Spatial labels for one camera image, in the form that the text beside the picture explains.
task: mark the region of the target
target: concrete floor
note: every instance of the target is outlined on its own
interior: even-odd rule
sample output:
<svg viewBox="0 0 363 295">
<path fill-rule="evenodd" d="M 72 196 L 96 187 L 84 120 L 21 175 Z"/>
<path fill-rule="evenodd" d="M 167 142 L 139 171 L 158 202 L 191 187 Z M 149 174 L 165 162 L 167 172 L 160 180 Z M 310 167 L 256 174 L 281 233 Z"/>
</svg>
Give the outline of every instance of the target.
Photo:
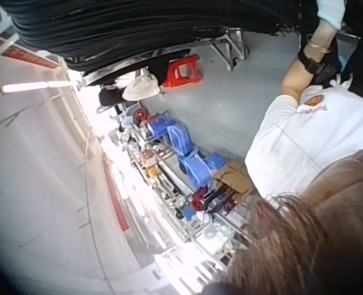
<svg viewBox="0 0 363 295">
<path fill-rule="evenodd" d="M 267 36 L 245 33 L 250 56 L 228 72 L 209 47 L 192 53 L 200 56 L 204 80 L 200 84 L 166 89 L 164 97 L 147 98 L 150 112 L 169 111 L 188 127 L 192 140 L 202 148 L 227 157 L 244 159 L 265 111 L 279 94 L 282 78 L 299 47 L 296 34 Z M 346 57 L 354 45 L 339 42 Z"/>
</svg>

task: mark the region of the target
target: hand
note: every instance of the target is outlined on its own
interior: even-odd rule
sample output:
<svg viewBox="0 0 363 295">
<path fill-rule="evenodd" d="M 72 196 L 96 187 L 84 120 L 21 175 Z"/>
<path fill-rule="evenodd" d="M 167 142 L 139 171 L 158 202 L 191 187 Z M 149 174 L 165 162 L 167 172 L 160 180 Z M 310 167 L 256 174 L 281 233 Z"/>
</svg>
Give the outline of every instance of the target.
<svg viewBox="0 0 363 295">
<path fill-rule="evenodd" d="M 317 0 L 317 6 L 317 16 L 330 23 L 336 30 L 340 30 L 346 11 L 345 0 Z"/>
</svg>

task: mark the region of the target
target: wrist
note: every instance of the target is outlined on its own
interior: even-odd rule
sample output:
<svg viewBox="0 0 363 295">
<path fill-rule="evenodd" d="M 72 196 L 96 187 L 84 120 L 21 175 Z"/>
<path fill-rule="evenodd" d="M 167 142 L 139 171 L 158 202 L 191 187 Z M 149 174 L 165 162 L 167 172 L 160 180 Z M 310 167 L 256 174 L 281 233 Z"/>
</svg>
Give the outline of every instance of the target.
<svg viewBox="0 0 363 295">
<path fill-rule="evenodd" d="M 337 34 L 337 29 L 326 20 L 320 18 L 316 32 L 321 35 L 326 34 L 334 37 Z"/>
<path fill-rule="evenodd" d="M 337 30 L 327 21 L 320 20 L 318 27 L 311 36 L 311 43 L 328 49 L 336 36 Z"/>
</svg>

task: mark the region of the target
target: white t-shirt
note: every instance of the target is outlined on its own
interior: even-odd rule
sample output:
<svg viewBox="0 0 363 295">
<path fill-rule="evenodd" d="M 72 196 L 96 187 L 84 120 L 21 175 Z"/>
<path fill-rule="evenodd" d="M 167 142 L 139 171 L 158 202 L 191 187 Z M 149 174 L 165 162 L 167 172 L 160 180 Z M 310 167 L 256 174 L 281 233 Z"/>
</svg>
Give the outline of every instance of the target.
<svg viewBox="0 0 363 295">
<path fill-rule="evenodd" d="M 245 158 L 262 197 L 300 195 L 331 163 L 363 149 L 363 98 L 341 87 L 307 88 L 300 104 L 277 97 Z"/>
</svg>

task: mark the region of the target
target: red tool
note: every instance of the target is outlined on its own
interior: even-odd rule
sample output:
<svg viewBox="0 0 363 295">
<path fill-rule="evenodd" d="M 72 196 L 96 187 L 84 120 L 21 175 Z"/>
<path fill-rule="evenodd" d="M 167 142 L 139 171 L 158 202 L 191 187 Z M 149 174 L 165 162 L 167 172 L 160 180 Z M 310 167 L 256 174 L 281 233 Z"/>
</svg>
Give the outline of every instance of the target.
<svg viewBox="0 0 363 295">
<path fill-rule="evenodd" d="M 203 211 L 204 204 L 202 201 L 204 200 L 206 193 L 207 188 L 201 187 L 193 194 L 193 201 L 191 202 L 191 206 L 195 211 Z"/>
<path fill-rule="evenodd" d="M 150 114 L 145 107 L 142 107 L 134 112 L 134 117 L 138 122 L 138 125 L 140 125 L 141 122 L 144 122 L 149 119 Z"/>
<path fill-rule="evenodd" d="M 202 81 L 203 77 L 198 72 L 197 64 L 199 56 L 194 54 L 188 57 L 171 61 L 168 66 L 167 79 L 163 83 L 164 87 L 177 87 L 189 83 L 198 83 Z M 186 66 L 190 76 L 182 76 L 180 73 L 180 67 Z"/>
</svg>

